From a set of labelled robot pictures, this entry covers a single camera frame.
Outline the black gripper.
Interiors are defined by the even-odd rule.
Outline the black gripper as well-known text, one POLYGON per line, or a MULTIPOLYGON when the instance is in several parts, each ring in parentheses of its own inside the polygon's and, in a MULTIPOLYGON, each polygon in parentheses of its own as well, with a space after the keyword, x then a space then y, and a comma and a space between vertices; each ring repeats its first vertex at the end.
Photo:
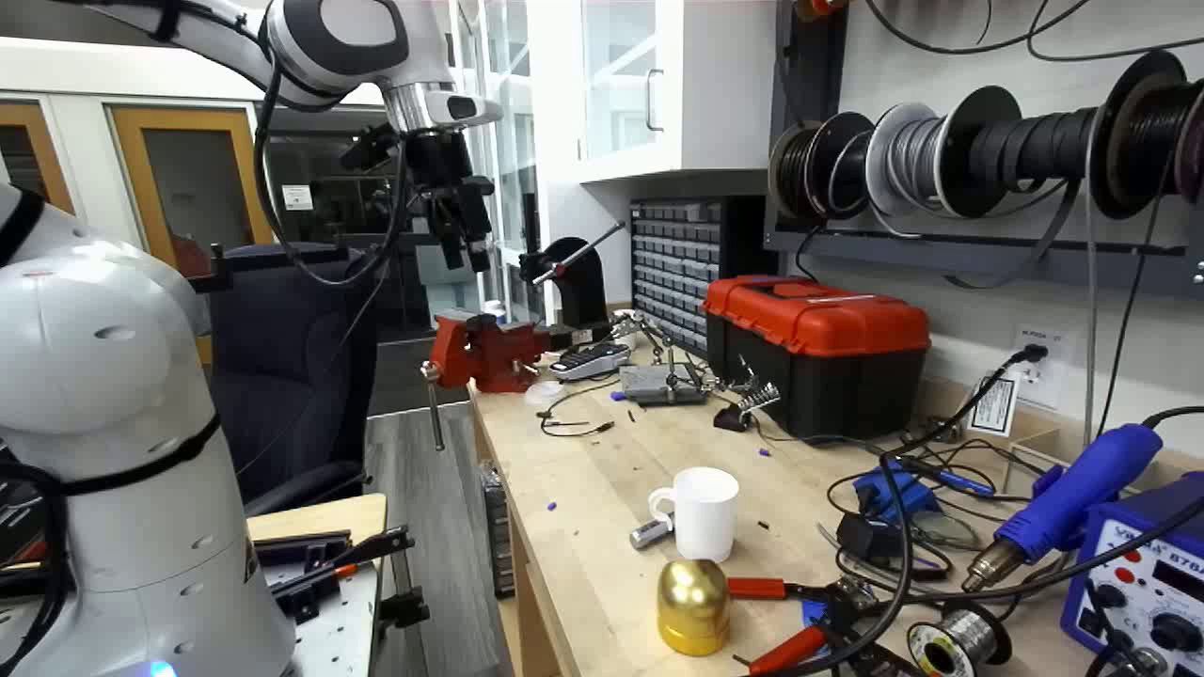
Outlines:
POLYGON ((428 229, 441 236, 446 262, 458 266, 463 246, 476 272, 490 272, 485 198, 493 197, 493 181, 469 170, 466 141, 458 132, 411 135, 402 157, 428 229))

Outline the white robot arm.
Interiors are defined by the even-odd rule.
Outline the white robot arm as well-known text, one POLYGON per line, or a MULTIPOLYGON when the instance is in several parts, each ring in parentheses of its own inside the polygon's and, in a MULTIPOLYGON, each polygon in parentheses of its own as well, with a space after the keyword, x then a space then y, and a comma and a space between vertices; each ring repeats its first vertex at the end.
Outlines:
MULTIPOLYGON (((458 132, 498 111, 452 84, 434 0, 67 0, 186 44, 294 111, 372 84, 418 146, 418 192, 463 197, 458 132)), ((0 188, 4 473, 46 507, 46 587, 0 677, 288 677, 294 620, 249 544, 199 364, 194 281, 27 188, 0 188)))

